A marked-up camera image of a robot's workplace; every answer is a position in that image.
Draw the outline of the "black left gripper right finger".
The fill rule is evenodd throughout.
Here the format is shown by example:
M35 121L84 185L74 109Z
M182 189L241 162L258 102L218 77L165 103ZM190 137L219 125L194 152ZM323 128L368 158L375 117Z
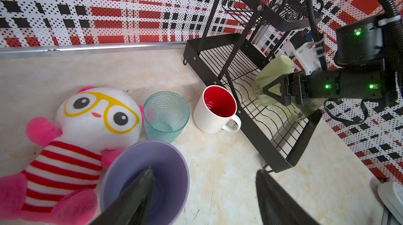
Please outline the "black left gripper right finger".
M264 169L256 173L259 210L264 225L317 225Z

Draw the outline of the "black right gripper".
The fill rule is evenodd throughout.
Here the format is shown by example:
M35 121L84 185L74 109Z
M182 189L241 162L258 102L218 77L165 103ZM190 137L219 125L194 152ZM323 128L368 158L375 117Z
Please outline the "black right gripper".
M304 105L311 99L339 99L340 81L340 69L314 71L311 75L302 71L281 75L262 91L284 106L291 105L292 97L298 105Z

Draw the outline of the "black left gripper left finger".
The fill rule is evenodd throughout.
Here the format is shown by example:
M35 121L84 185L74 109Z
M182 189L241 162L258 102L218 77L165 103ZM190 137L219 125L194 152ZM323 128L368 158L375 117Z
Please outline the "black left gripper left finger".
M96 218L92 225L144 225L147 223L154 189L154 175L147 168Z

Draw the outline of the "light green ceramic mug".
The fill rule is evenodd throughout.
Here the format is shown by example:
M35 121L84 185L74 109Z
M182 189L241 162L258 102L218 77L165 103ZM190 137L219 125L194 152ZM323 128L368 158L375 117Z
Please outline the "light green ceramic mug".
M295 63L288 56L279 55L260 71L257 75L256 81L293 73L295 67Z

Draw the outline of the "short green plastic cup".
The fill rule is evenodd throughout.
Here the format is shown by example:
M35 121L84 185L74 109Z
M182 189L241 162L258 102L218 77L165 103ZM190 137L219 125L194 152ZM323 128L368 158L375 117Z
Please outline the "short green plastic cup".
M279 104L289 110L295 109L295 119L304 120L323 107L326 99L310 97L306 91L305 76L281 74L255 80L253 92L260 106Z

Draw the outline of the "purple plastic cup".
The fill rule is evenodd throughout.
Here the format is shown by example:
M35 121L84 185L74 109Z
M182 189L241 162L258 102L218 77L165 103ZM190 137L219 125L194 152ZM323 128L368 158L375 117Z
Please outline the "purple plastic cup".
M185 207L190 174L171 144L145 141L120 154L101 185L94 225L170 225Z

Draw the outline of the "black wire dish rack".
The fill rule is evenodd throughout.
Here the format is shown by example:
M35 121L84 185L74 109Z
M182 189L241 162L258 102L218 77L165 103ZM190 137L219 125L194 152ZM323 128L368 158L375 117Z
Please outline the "black wire dish rack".
M308 26L305 0L215 0L203 36L186 43L184 64L205 85L231 91L241 130L268 172L281 172L298 163L322 111L304 113L295 105L280 103L261 106L253 82L285 40Z

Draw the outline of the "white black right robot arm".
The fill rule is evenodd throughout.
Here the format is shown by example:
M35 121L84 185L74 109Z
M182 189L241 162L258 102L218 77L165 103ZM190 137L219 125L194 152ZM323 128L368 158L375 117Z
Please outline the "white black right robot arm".
M313 99L378 100L389 105L397 100L395 75L402 74L403 65L396 36L387 26L401 21L400 15L387 18L381 14L337 29L334 60L339 68L332 70L318 65L314 42L297 33L284 48L297 58L303 70L282 74L262 88L263 94L285 106L292 100L304 105Z

